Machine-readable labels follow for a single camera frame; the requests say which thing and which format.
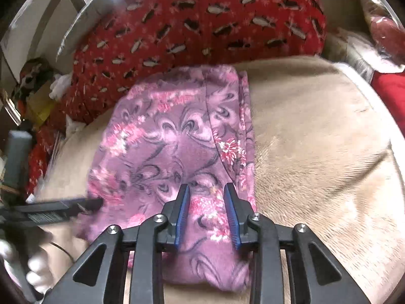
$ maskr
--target purple floral fabric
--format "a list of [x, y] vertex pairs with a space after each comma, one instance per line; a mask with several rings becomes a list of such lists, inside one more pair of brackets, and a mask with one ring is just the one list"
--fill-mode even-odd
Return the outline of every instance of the purple floral fabric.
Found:
[[88, 176], [89, 196], [105, 204], [80, 217], [80, 236], [93, 241], [110, 224], [139, 225], [187, 183], [184, 241], [176, 255], [163, 255], [164, 278], [240, 290], [249, 262], [232, 247], [223, 200], [228, 182], [256, 209], [247, 75], [225, 65], [155, 74], [115, 107]]

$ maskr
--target person's hand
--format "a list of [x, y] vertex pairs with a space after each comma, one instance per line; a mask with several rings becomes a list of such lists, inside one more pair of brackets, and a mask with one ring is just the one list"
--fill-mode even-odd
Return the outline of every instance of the person's hand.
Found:
[[[11, 279], [19, 285], [11, 263], [18, 259], [18, 252], [14, 247], [5, 240], [0, 240], [0, 256], [4, 259], [5, 269], [9, 273]], [[28, 260], [30, 271], [27, 273], [27, 281], [34, 286], [39, 293], [45, 293], [53, 285], [53, 276], [49, 269], [48, 254], [41, 247]]]

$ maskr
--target beige blanket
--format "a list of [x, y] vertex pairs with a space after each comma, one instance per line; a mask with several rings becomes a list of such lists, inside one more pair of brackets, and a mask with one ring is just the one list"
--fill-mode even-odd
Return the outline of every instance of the beige blanket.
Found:
[[[405, 272], [402, 180], [384, 121], [357, 87], [324, 60], [287, 58], [236, 67], [248, 72], [250, 82], [259, 211], [287, 226], [307, 223], [371, 303], [383, 303]], [[41, 200], [85, 193], [110, 115], [67, 141]], [[69, 225], [48, 229], [74, 256], [84, 249], [83, 241], [72, 240]], [[47, 250], [58, 279], [68, 260], [54, 247]], [[289, 303], [287, 286], [285, 293]], [[166, 285], [165, 301], [247, 303], [249, 294]]]

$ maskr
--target triangular cutout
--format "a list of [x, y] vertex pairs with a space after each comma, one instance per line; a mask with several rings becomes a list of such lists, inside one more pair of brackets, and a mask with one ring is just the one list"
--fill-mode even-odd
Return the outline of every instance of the triangular cutout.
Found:
[[316, 244], [310, 243], [308, 247], [319, 285], [324, 286], [342, 279], [339, 271], [330, 263]]
[[102, 244], [94, 250], [92, 255], [83, 263], [82, 267], [74, 274], [74, 282], [83, 283], [90, 287], [96, 285], [106, 248], [107, 246]]

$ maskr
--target white fabric edge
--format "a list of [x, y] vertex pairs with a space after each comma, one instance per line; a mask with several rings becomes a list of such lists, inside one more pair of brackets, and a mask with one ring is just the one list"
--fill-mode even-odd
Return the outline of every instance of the white fabric edge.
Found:
[[333, 63], [333, 65], [356, 85], [357, 89], [359, 89], [363, 96], [368, 100], [373, 110], [375, 110], [384, 120], [386, 131], [390, 136], [391, 150], [398, 165], [402, 184], [404, 184], [405, 138], [394, 118], [371, 85], [368, 84], [353, 67], [346, 63]]

